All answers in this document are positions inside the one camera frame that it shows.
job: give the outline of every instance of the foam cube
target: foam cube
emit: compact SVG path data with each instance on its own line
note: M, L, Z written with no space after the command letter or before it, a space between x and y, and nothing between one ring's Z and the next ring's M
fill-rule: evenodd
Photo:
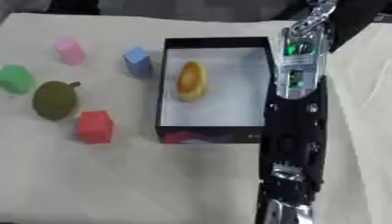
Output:
M142 78L152 75L150 56L142 47L137 46L122 57L130 73L135 77Z
M56 50L62 62L69 66L81 63L85 59L85 53L79 42L72 37L61 37L56 40Z
M32 74L23 66L5 65L0 71L0 85L14 94L26 94L34 82Z
M108 144L112 138L113 126L113 121L104 110L83 112L77 135L87 144Z

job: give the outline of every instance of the toy egg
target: toy egg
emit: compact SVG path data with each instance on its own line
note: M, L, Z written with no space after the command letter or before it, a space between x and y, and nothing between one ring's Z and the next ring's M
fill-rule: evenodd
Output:
M193 102L207 91L207 72L202 64L188 61L177 79L178 98L183 102Z
M66 84L61 81L48 81L40 86L32 99L32 107L41 117L57 121L69 115L77 104L75 87L79 82Z

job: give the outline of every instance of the white tablecloth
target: white tablecloth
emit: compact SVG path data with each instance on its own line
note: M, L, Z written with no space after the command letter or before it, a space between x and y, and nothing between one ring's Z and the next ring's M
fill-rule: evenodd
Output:
M80 107L60 122L38 118L33 91L0 90L0 220L20 223L254 223L258 146L162 145L153 123L165 38L270 36L287 22L200 23L140 17L14 14L0 27L0 63L26 66L45 81L80 81ZM325 184L317 223L388 223L392 211L392 112L387 45L392 26L372 25L330 57ZM76 37L79 66L59 63L53 41ZM150 52L156 76L128 77L121 55ZM83 110L106 109L114 141L87 145L74 137Z

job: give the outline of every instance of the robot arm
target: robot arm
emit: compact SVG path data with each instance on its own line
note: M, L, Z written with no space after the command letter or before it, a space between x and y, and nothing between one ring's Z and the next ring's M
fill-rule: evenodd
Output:
M256 224L312 224L326 157L326 56L371 23L384 0L318 0L282 31L260 149Z

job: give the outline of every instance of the olive green ball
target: olive green ball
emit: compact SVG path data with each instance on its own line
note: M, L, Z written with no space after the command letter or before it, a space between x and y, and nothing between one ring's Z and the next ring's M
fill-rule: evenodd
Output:
M48 81L40 86L32 99L32 107L41 117L57 121L68 116L77 105L78 96L74 88L79 82L67 84Z

